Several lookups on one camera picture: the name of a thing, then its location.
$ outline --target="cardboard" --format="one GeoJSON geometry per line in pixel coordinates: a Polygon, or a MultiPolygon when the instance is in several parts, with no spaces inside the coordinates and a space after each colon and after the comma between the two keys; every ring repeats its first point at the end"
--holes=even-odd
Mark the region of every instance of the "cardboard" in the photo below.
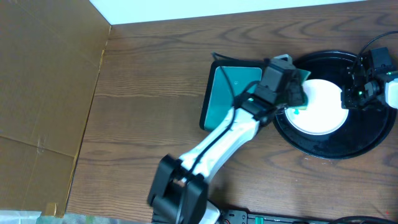
{"type": "Polygon", "coordinates": [[[109,28],[88,1],[0,1],[0,210],[65,213],[109,28]]]}

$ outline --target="round black tray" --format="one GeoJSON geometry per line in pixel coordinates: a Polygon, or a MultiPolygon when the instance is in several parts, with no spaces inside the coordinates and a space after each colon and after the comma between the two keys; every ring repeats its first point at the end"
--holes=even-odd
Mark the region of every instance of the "round black tray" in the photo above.
{"type": "MultiPolygon", "coordinates": [[[[322,51],[306,55],[294,62],[297,68],[311,72],[310,79],[333,82],[340,88],[352,83],[347,67],[355,54],[342,51],[322,51]]],[[[285,113],[276,115],[274,125],[280,135],[297,149],[323,159],[348,159],[375,148],[389,134],[397,112],[385,107],[377,110],[350,110],[345,123],[336,131],[324,135],[305,134],[293,127],[285,113]]]]}

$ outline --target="wooden table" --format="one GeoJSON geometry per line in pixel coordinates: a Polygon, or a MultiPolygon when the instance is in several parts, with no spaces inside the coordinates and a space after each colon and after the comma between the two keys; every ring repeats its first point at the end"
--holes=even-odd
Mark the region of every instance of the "wooden table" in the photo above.
{"type": "MultiPolygon", "coordinates": [[[[210,52],[259,59],[359,52],[388,30],[398,30],[395,0],[113,26],[68,212],[150,222],[146,198],[159,160],[208,134],[198,122],[210,52]]],[[[397,55],[398,36],[377,46],[397,55]]],[[[269,125],[217,173],[210,198],[252,212],[398,220],[398,125],[380,146],[344,161],[308,156],[269,125]]]]}

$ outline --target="robotic arm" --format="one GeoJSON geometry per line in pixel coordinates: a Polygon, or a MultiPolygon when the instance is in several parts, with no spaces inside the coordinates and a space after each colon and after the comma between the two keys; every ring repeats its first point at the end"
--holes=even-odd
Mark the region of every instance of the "robotic arm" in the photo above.
{"type": "Polygon", "coordinates": [[[274,118],[275,112],[304,104],[299,72],[286,60],[264,61],[253,94],[236,97],[224,121],[191,151],[159,163],[147,202],[169,223],[215,223],[220,211],[209,201],[208,185],[220,167],[274,118]]]}

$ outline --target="white disc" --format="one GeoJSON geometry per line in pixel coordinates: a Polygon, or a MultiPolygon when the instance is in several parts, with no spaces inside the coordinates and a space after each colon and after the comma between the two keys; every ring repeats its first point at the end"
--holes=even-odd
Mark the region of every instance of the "white disc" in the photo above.
{"type": "Polygon", "coordinates": [[[298,130],[313,135],[336,131],[347,119],[348,110],[341,108],[341,89],[326,80],[307,80],[303,90],[308,96],[306,110],[286,109],[290,123],[298,130]]]}

